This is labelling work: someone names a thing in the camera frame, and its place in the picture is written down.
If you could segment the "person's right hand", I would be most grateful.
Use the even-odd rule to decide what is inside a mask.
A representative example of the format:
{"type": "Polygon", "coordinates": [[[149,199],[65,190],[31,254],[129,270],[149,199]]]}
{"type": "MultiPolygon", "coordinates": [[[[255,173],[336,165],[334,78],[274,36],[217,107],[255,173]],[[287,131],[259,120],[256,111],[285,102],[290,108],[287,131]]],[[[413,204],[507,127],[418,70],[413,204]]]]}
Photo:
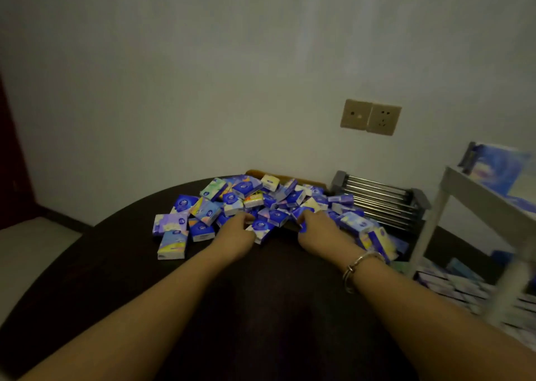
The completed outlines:
{"type": "Polygon", "coordinates": [[[327,215],[327,231],[322,236],[300,236],[298,242],[309,253],[344,269],[365,252],[358,247],[353,238],[338,228],[327,215]]]}

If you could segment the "person's left forearm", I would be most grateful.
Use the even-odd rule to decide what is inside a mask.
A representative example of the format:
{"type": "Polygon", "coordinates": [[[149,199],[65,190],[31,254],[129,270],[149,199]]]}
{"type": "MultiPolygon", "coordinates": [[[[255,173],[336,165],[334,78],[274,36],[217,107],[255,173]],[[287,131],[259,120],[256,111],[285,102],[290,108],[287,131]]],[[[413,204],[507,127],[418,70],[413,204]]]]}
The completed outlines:
{"type": "Polygon", "coordinates": [[[238,254],[214,241],[51,354],[19,381],[150,381],[208,286],[238,254]]]}

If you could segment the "white shelf unit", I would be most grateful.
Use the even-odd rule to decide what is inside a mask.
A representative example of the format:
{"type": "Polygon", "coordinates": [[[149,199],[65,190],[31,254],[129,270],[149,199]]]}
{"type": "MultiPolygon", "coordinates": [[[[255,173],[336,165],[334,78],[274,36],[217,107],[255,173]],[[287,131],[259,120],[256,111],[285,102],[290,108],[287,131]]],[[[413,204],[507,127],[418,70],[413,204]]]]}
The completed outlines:
{"type": "Polygon", "coordinates": [[[515,299],[526,290],[536,271],[536,218],[505,197],[447,167],[428,218],[412,251],[405,276],[412,279],[439,224],[450,197],[457,199],[514,249],[516,254],[499,278],[482,310],[484,322],[498,327],[515,299]]]}

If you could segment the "beige power wall socket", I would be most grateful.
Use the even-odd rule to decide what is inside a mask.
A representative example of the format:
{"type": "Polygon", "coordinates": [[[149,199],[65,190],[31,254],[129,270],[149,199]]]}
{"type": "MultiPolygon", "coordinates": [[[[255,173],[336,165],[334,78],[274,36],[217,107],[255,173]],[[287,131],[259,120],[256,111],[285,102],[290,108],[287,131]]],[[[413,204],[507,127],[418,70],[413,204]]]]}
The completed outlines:
{"type": "Polygon", "coordinates": [[[373,103],[366,132],[393,136],[401,110],[402,107],[400,106],[373,103]]]}

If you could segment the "pile of blue tissue packets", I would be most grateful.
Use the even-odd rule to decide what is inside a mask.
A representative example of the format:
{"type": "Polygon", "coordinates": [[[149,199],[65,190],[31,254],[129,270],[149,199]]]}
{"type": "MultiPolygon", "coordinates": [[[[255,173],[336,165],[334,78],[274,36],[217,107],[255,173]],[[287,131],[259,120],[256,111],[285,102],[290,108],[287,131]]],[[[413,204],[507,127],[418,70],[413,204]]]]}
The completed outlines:
{"type": "Polygon", "coordinates": [[[326,196],[324,189],[299,184],[296,179],[281,182],[273,175],[261,179],[251,175],[214,178],[198,196],[180,194],[168,214],[158,214],[152,235],[161,238],[157,258],[161,261],[185,258],[188,240],[202,242],[216,236],[240,212],[252,215],[246,230],[262,244],[276,228],[297,222],[305,210],[323,212],[339,228],[355,237],[358,246],[377,251],[390,263],[408,250],[408,243],[386,232],[376,219],[366,216],[350,194],[326,196]]]}

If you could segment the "beige round-hole wall socket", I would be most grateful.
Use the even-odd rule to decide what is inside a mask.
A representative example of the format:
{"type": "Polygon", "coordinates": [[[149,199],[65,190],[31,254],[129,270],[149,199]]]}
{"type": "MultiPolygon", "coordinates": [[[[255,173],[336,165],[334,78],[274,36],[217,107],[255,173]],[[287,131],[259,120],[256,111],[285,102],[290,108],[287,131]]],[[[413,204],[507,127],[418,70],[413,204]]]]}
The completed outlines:
{"type": "Polygon", "coordinates": [[[340,127],[365,131],[372,113],[372,102],[346,99],[340,127]]]}

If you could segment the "person's left hand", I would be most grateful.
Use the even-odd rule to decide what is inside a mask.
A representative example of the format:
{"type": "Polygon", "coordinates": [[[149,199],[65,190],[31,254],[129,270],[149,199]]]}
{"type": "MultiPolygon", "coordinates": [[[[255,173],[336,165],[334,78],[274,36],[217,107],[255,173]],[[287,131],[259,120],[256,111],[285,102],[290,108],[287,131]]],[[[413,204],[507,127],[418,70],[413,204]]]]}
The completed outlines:
{"type": "Polygon", "coordinates": [[[239,212],[220,227],[218,234],[209,246],[222,261],[233,263],[245,256],[255,241],[257,235],[251,227],[254,217],[245,212],[239,212]]]}

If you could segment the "steel roll-up rack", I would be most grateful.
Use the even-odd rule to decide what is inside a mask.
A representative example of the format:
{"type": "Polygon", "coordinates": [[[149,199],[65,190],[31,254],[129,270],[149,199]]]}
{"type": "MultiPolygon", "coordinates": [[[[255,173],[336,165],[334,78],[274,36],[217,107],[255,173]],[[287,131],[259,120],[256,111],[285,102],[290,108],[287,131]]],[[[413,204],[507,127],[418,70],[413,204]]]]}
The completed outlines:
{"type": "Polygon", "coordinates": [[[351,195],[356,207],[365,215],[389,227],[418,232],[426,211],[432,205],[420,189],[399,188],[367,180],[339,170],[331,181],[335,195],[351,195]]]}

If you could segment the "large blue tissue package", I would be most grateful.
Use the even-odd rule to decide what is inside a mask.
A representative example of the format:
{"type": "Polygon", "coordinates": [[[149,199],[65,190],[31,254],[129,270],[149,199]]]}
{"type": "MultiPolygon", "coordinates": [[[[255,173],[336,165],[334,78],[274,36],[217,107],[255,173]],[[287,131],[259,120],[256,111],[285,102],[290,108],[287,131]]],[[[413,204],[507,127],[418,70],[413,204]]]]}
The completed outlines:
{"type": "Polygon", "coordinates": [[[471,141],[457,167],[473,181],[507,196],[531,159],[532,153],[518,148],[471,141]]]}

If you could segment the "rows of shelved tissue packets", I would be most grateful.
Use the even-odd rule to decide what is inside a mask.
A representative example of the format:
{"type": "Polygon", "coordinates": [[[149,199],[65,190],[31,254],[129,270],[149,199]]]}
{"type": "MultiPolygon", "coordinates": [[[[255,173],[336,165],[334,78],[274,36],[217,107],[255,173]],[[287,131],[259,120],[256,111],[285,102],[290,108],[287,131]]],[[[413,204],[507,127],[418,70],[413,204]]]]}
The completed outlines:
{"type": "MultiPolygon", "coordinates": [[[[448,273],[426,258],[417,267],[413,280],[473,316],[481,316],[496,289],[493,284],[448,273]]],[[[498,328],[536,353],[536,296],[519,294],[506,310],[498,328]]]]}

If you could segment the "person's right forearm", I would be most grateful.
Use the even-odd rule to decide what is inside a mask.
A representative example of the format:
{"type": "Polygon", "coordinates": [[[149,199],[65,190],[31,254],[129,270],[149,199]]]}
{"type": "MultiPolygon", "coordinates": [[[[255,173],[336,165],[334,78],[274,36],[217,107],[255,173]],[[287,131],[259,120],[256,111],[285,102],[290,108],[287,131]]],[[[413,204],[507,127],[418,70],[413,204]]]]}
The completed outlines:
{"type": "Polygon", "coordinates": [[[536,353],[365,254],[349,266],[365,297],[427,381],[536,381],[536,353]]]}

